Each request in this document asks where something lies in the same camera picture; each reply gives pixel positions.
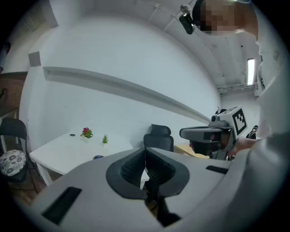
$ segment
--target person's neck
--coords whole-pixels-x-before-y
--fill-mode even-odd
[[[254,7],[251,3],[237,2],[237,4],[239,4],[238,7],[241,8],[240,12],[243,18],[241,28],[243,28],[244,31],[254,35],[256,39],[258,39],[258,19]]]

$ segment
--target white wall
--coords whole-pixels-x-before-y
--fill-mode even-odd
[[[260,107],[256,100],[257,97],[254,96],[254,93],[222,96],[222,107],[224,109],[242,106],[248,124],[248,129],[242,134],[243,137],[246,137],[255,125],[259,125]]]
[[[182,44],[131,17],[97,12],[83,18],[43,66],[77,68],[133,82],[208,118],[221,106],[209,74]]]
[[[50,27],[43,23],[34,32],[27,32],[11,43],[2,73],[28,72],[30,68],[28,53],[39,37]]]
[[[61,35],[56,44],[49,43],[52,52],[48,59],[42,57],[43,67],[74,68],[119,78],[159,92],[207,117],[221,107],[214,84],[196,58],[155,27],[120,15],[94,14]],[[203,125],[156,107],[158,99],[153,97],[145,102],[138,92],[134,92],[136,98],[111,92],[111,87],[98,82],[94,75],[89,79],[73,73],[58,76],[53,71],[44,73],[43,67],[30,68],[21,97],[20,118],[28,128],[30,150],[85,126],[109,136],[122,135],[133,147],[139,147],[152,123],[168,126],[175,144],[187,144],[179,130]]]

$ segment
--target potted plant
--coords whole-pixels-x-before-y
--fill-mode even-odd
[[[83,129],[82,134],[80,136],[83,137],[84,138],[83,140],[87,143],[88,139],[92,138],[93,134],[92,131],[88,127],[86,127]]]
[[[108,143],[108,135],[104,135],[101,145],[104,147]]]

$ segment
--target table top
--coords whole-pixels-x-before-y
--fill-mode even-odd
[[[121,136],[109,134],[108,144],[103,147],[103,135],[93,133],[94,136],[88,139],[80,137],[80,134],[76,131],[64,134],[31,152],[30,157],[44,167],[66,174],[80,164],[92,160],[96,155],[108,156],[133,149],[131,143]],[[141,180],[144,179],[149,179],[145,171]]]
[[[14,106],[0,106],[0,117],[8,113],[11,113],[15,110],[18,110],[18,108]]]
[[[209,156],[196,154],[188,144],[175,145],[175,147],[179,150],[182,150],[187,155],[194,156],[197,158],[202,158],[202,159],[209,159]]]

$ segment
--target fluorescent light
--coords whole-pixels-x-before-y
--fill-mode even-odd
[[[255,60],[248,60],[248,85],[252,85],[254,81]]]

